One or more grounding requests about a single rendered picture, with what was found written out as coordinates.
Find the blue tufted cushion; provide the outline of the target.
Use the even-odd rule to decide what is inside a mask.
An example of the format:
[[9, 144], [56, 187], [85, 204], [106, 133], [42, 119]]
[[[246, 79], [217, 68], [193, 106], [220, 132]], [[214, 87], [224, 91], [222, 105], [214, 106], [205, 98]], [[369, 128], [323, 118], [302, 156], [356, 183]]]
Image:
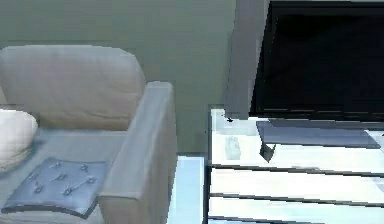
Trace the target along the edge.
[[52, 211], [87, 219], [97, 204], [108, 164], [47, 158], [5, 201], [2, 213]]

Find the white television stand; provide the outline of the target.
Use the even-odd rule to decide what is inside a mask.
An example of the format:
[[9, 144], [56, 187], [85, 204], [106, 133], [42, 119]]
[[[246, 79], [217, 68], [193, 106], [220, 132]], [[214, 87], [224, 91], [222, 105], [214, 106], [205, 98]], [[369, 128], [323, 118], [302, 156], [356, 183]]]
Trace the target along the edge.
[[384, 131], [376, 149], [266, 144], [258, 121], [210, 107], [202, 224], [384, 224]]

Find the white round pillow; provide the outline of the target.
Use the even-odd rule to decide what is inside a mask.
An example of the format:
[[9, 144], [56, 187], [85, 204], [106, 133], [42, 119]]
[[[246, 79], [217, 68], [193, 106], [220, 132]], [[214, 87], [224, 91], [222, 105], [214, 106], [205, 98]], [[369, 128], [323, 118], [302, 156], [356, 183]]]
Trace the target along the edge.
[[0, 109], [0, 170], [17, 166], [30, 152], [37, 120], [19, 110]]

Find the black television set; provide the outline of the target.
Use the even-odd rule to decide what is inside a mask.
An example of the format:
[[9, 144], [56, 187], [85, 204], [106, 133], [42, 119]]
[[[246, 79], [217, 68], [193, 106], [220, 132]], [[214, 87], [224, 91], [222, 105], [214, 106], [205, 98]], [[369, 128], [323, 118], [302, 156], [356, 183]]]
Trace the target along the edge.
[[249, 113], [265, 144], [379, 148], [384, 0], [271, 0]]

